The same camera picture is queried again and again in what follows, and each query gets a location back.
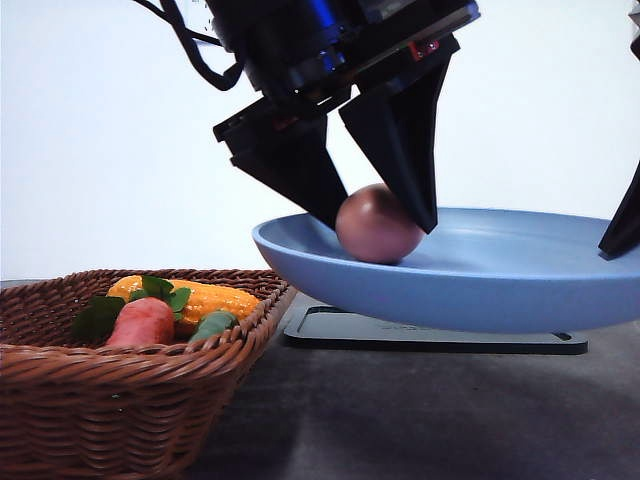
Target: yellow corn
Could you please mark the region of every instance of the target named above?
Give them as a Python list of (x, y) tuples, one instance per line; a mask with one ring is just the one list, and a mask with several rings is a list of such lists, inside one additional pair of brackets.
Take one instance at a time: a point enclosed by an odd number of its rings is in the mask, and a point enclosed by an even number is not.
[[(182, 310), (182, 319), (176, 324), (176, 336), (190, 336), (196, 330), (200, 319), (215, 310), (233, 313), (238, 320), (249, 315), (260, 302), (250, 293), (238, 288), (222, 285), (209, 285), (189, 280), (169, 279), (174, 290), (186, 287), (191, 289), (189, 300)], [(110, 297), (121, 297), (129, 301), (131, 292), (142, 288), (142, 277), (131, 275), (116, 282), (107, 293)]]

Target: egg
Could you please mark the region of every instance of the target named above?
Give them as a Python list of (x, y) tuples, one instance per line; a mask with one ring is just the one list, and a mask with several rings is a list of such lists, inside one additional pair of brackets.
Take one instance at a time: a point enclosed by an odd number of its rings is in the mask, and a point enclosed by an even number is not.
[(361, 188), (342, 203), (336, 234), (342, 247), (356, 259), (384, 264), (400, 261), (424, 236), (383, 183)]

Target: blue plate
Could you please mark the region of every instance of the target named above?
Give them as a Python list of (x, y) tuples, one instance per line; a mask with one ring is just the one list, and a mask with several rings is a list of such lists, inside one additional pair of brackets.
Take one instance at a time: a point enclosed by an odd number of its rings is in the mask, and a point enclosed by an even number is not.
[(547, 213), (439, 209), (436, 229), (397, 265), (353, 259), (307, 214), (257, 226), (269, 265), (347, 311), (447, 330), (584, 330), (640, 318), (640, 248), (607, 261), (608, 222)]

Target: cable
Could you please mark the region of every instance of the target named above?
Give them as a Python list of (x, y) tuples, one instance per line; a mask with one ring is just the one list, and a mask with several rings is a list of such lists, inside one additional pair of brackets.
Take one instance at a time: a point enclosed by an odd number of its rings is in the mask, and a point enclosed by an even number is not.
[(187, 28), (184, 25), (184, 19), (182, 18), (182, 14), (180, 13), (180, 9), (176, 5), (175, 0), (160, 0), (160, 4), (162, 5), (166, 21), (173, 27), (178, 40), (182, 44), (182, 48), (184, 48), (187, 57), (189, 57), (191, 65), (196, 69), (200, 76), (218, 90), (223, 91), (231, 89), (236, 83), (238, 83), (242, 70), (244, 69), (245, 55), (242, 51), (243, 49), (236, 49), (234, 52), (236, 63), (229, 67), (222, 75), (214, 72), (202, 59), (202, 55), (200, 54), (200, 50), (198, 50), (196, 42), (188, 33)]
[[(171, 23), (167, 18), (167, 15), (150, 1), (148, 0), (133, 0), (133, 1), (136, 2), (138, 5), (142, 5), (143, 7), (149, 9), (165, 22)], [(200, 32), (194, 32), (193, 30), (188, 29), (186, 26), (185, 26), (185, 30), (191, 36), (191, 38), (195, 38), (196, 40), (200, 40), (201, 42), (205, 42), (205, 43), (210, 43), (212, 45), (217, 45), (218, 47), (222, 46), (222, 43), (220, 42), (220, 40), (218, 40), (215, 37), (210, 37)]]

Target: gray table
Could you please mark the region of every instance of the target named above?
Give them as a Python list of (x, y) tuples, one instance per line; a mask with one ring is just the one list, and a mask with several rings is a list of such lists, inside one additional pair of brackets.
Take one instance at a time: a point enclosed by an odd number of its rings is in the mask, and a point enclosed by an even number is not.
[(588, 353), (542, 356), (309, 350), (280, 331), (186, 478), (640, 479), (640, 322), (587, 333)]

